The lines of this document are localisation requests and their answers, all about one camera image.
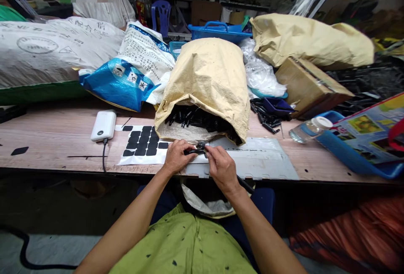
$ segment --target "hand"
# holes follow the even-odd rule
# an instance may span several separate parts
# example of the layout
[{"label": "hand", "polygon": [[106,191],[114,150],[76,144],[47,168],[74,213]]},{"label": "hand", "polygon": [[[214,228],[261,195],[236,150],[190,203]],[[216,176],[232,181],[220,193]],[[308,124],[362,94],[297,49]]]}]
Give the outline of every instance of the hand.
[{"label": "hand", "polygon": [[168,145],[167,156],[165,157],[162,169],[167,170],[171,176],[181,171],[182,168],[198,156],[195,153],[184,155],[185,150],[192,149],[195,149],[195,147],[187,143],[184,139],[180,141],[176,139],[173,143]]},{"label": "hand", "polygon": [[236,164],[233,158],[221,146],[205,146],[210,165],[210,176],[227,197],[242,189],[237,180]]}]

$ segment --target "warning label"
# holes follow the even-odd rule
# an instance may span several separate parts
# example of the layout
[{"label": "warning label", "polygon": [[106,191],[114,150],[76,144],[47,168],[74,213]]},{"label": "warning label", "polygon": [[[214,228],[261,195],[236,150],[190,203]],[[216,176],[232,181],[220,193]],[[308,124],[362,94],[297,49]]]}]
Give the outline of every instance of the warning label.
[{"label": "warning label", "polygon": [[141,81],[141,82],[139,83],[139,89],[141,89],[142,91],[144,91],[144,90],[146,89],[146,87],[147,87],[147,83],[146,83],[146,82]]},{"label": "warning label", "polygon": [[65,47],[65,48],[63,48],[63,49],[61,49],[61,50],[59,51],[59,53],[67,53],[67,54],[74,54],[74,55],[77,55],[76,52],[74,52],[74,51],[72,50],[72,48],[70,48],[69,46],[67,46],[67,47]]},{"label": "warning label", "polygon": [[116,64],[115,68],[112,70],[112,73],[118,75],[119,77],[122,77],[122,75],[125,73],[125,68],[122,67],[120,64]]},{"label": "warning label", "polygon": [[136,84],[136,80],[138,79],[138,76],[137,76],[137,74],[135,73],[135,72],[133,72],[133,71],[131,71],[130,73],[129,73],[129,76],[128,76],[128,78],[127,78],[127,80],[128,81],[130,81],[130,82],[132,82],[132,83],[134,83],[134,84]]}]

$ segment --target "white power bank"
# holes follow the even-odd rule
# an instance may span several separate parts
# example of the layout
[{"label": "white power bank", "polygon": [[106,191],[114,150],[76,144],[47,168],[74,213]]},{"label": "white power bank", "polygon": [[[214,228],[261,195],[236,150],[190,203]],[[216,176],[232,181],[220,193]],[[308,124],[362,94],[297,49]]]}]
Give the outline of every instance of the white power bank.
[{"label": "white power bank", "polygon": [[97,113],[96,122],[91,132],[92,141],[102,141],[114,137],[117,114],[114,110],[105,110]]}]

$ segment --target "plastic chair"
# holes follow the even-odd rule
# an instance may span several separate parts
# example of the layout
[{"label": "plastic chair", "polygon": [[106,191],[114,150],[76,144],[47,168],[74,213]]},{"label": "plastic chair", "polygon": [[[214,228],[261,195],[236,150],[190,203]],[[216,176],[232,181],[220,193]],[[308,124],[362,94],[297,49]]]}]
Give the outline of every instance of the plastic chair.
[{"label": "plastic chair", "polygon": [[166,0],[156,0],[151,6],[151,19],[153,21],[153,30],[157,31],[156,8],[160,16],[160,33],[163,37],[168,37],[168,19],[170,18],[171,5]]}]

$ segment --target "plastic bottle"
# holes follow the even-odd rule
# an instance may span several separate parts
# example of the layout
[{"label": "plastic bottle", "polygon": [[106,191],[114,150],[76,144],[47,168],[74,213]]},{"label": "plastic bottle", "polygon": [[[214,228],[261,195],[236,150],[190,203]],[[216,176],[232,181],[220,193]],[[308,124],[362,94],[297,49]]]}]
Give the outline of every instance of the plastic bottle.
[{"label": "plastic bottle", "polygon": [[330,129],[331,127],[332,122],[327,118],[317,116],[290,130],[289,135],[294,141],[304,144],[310,139],[320,136],[325,130]]}]

